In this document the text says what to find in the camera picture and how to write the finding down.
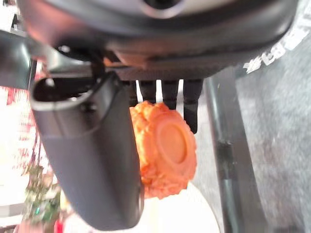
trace orange knob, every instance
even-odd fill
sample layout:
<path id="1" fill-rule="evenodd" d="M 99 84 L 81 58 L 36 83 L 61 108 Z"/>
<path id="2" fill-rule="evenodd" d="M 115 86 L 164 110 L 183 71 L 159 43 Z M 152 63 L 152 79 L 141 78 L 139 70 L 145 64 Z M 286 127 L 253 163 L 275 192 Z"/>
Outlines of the orange knob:
<path id="1" fill-rule="evenodd" d="M 162 199 L 187 188 L 196 169 L 196 143 L 181 115 L 165 104 L 130 108 L 145 197 Z"/>

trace orange object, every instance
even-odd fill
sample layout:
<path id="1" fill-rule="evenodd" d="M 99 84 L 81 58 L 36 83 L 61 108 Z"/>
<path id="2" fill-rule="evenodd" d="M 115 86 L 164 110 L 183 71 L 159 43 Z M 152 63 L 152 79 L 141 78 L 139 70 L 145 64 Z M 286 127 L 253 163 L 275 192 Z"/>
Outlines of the orange object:
<path id="1" fill-rule="evenodd" d="M 130 108 L 145 197 L 162 199 L 187 188 L 196 169 L 196 143 L 181 115 L 163 103 Z"/>

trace black prong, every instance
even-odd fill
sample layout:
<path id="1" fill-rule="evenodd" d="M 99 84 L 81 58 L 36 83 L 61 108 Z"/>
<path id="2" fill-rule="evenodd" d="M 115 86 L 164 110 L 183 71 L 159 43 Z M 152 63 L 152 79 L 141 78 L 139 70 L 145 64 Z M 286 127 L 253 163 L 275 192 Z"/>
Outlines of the black prong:
<path id="1" fill-rule="evenodd" d="M 198 131 L 198 100 L 203 79 L 184 80 L 184 119 L 193 133 Z"/>
<path id="2" fill-rule="evenodd" d="M 129 96 L 130 107 L 135 107 L 138 104 L 136 82 L 135 81 L 123 81 L 123 87 Z"/>
<path id="3" fill-rule="evenodd" d="M 156 103 L 156 81 L 139 81 L 142 99 Z"/>
<path id="4" fill-rule="evenodd" d="M 174 81 L 162 80 L 161 84 L 162 84 L 163 102 L 168 106 L 169 109 L 175 110 L 179 80 Z"/>

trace round indentation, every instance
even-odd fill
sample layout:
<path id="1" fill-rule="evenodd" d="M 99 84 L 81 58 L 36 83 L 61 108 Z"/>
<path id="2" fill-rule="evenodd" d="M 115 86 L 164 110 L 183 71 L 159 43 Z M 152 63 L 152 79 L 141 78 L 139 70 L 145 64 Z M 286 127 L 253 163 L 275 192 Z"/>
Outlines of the round indentation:
<path id="1" fill-rule="evenodd" d="M 158 146 L 162 156 L 179 164 L 187 155 L 187 144 L 183 132 L 176 125 L 163 127 L 158 139 Z"/>
<path id="2" fill-rule="evenodd" d="M 181 0 L 143 0 L 147 5 L 158 10 L 164 10 L 177 5 Z"/>
<path id="3" fill-rule="evenodd" d="M 142 12 L 152 18 L 177 16 L 184 9 L 184 0 L 140 0 Z"/>

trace gray carpet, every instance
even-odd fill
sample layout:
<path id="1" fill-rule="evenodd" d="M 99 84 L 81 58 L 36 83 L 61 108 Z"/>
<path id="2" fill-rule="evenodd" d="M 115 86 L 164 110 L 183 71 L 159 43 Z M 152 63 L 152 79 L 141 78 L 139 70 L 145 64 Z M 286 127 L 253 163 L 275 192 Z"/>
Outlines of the gray carpet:
<path id="1" fill-rule="evenodd" d="M 309 0 L 301 0 L 299 12 Z M 270 225 L 311 233 L 311 35 L 270 66 L 237 75 L 236 87 L 259 195 Z M 200 98 L 194 184 L 223 232 L 206 97 Z"/>

